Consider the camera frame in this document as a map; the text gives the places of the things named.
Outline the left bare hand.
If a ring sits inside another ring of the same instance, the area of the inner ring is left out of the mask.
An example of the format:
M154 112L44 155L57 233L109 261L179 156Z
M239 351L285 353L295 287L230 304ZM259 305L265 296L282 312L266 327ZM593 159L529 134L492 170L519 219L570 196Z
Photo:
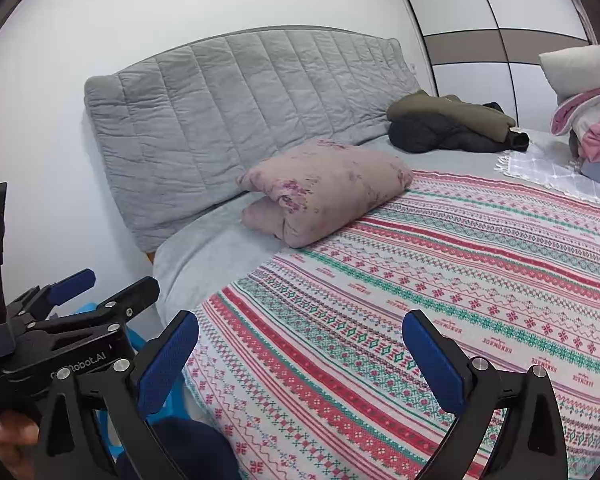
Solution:
M0 416L0 460L19 480L33 480L30 449L38 444L38 425L29 417L12 411Z

